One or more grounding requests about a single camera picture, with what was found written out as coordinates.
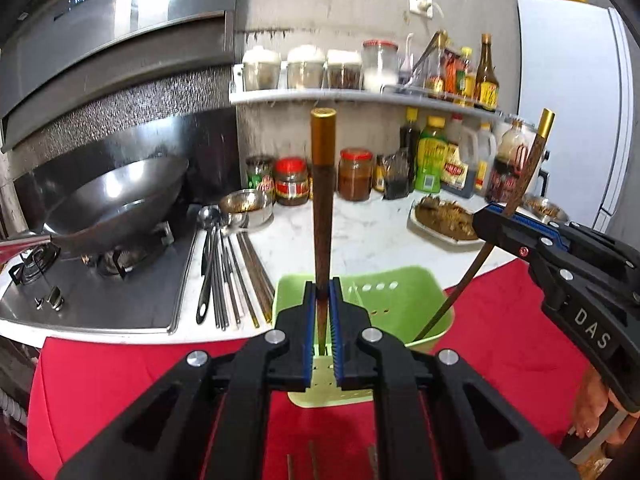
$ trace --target countertop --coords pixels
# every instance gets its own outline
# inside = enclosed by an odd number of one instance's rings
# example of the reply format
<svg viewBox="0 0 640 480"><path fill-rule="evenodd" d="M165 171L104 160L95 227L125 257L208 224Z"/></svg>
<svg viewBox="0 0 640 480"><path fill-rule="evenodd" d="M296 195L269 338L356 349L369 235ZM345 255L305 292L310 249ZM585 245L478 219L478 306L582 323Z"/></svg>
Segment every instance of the countertop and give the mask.
<svg viewBox="0 0 640 480"><path fill-rule="evenodd" d="M441 197L456 200L469 211L485 206L484 199L473 196L461 199L445 191ZM366 202L351 203L336 196L334 201L334 227L332 238L332 276L368 274L405 266L422 266L429 269L442 288L455 285L464 275L481 244L455 247L436 240L415 228L408 220L414 200L422 197L413 192L408 197L385 201L372 192ZM187 282L184 287L177 328L173 333L92 333L67 330L50 330L27 326L8 320L0 320L0 335L17 342L41 348L48 336L59 338L124 344L178 344L204 342L249 337L264 332L270 326L265 323L259 309L260 328L255 329L248 316L242 320L240 328L231 327L226 331L216 329L213 312L197 325L196 307L202 278L200 260L204 245L204 232L196 236L191 256ZM267 227L250 234L255 250L260 257L271 282L275 286L286 274L313 274L313 222L312 203L297 207L274 206L274 220ZM494 249L482 266L479 274L500 267L514 259L509 253ZM249 279L242 258L239 258L244 280ZM8 286L10 277L7 269L0 274L0 292ZM249 293L257 305L250 286Z"/></svg>

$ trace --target gas stove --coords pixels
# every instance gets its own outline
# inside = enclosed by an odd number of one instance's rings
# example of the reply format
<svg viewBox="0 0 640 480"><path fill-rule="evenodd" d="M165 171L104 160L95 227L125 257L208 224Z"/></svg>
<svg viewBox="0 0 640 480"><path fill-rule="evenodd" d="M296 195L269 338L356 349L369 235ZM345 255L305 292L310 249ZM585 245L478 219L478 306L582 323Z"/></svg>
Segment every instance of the gas stove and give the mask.
<svg viewBox="0 0 640 480"><path fill-rule="evenodd" d="M104 254L35 248L4 271L12 282L0 319L76 332L171 333L199 208L177 205L153 232Z"/></svg>

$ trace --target red cloth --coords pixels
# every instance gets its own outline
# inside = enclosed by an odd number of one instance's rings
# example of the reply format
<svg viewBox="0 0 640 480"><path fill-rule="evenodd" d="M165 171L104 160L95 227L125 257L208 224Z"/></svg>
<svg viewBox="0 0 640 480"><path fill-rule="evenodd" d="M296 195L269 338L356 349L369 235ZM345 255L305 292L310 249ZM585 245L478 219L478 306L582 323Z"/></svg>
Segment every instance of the red cloth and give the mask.
<svg viewBox="0 0 640 480"><path fill-rule="evenodd" d="M456 320L439 348L456 349L558 443L586 360L540 312L542 293L513 262L476 278L456 302ZM233 352L243 341L124 346L47 339L36 369L28 428L29 460L44 480L191 349ZM314 441L323 480L371 477L367 446L375 442L372 403L303 409L286 394L271 399L265 479L311 479Z"/></svg>

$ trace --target black glass stovetop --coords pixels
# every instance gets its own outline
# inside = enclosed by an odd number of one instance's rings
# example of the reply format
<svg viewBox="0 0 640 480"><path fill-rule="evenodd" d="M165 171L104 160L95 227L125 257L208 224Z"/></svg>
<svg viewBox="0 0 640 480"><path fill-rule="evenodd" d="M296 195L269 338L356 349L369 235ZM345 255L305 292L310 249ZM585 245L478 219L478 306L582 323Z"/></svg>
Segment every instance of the black glass stovetop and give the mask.
<svg viewBox="0 0 640 480"><path fill-rule="evenodd" d="M199 206L174 207L168 221L174 243L149 261L143 260L124 278L105 276L81 257L61 253L37 280L11 283L0 300L0 319L57 330L88 332L172 332L196 234ZM46 298L57 286L64 303L57 312Z"/></svg>

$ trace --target wall shelf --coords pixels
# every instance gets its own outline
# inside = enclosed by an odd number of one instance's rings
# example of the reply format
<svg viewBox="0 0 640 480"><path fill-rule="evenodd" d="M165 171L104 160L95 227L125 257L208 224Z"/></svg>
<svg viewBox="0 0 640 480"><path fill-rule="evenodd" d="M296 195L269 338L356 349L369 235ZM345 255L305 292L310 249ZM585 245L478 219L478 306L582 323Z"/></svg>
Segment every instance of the wall shelf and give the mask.
<svg viewBox="0 0 640 480"><path fill-rule="evenodd" d="M280 75L280 86L283 84L286 85L286 79L286 72L283 70L283 73ZM411 94L398 93L400 88L401 87L398 85L385 86L383 88L383 92L379 94L364 90L340 90L331 88L277 88L275 90L255 90L245 92L242 89L242 65L238 64L234 66L234 78L229 85L229 102L235 106L296 101L379 103L442 110L444 112L459 113L494 123L510 123L513 118L516 117L500 110L487 112L485 110L473 108L472 106L461 106L453 102L435 99L429 97L426 94L426 91L422 89L412 90Z"/></svg>

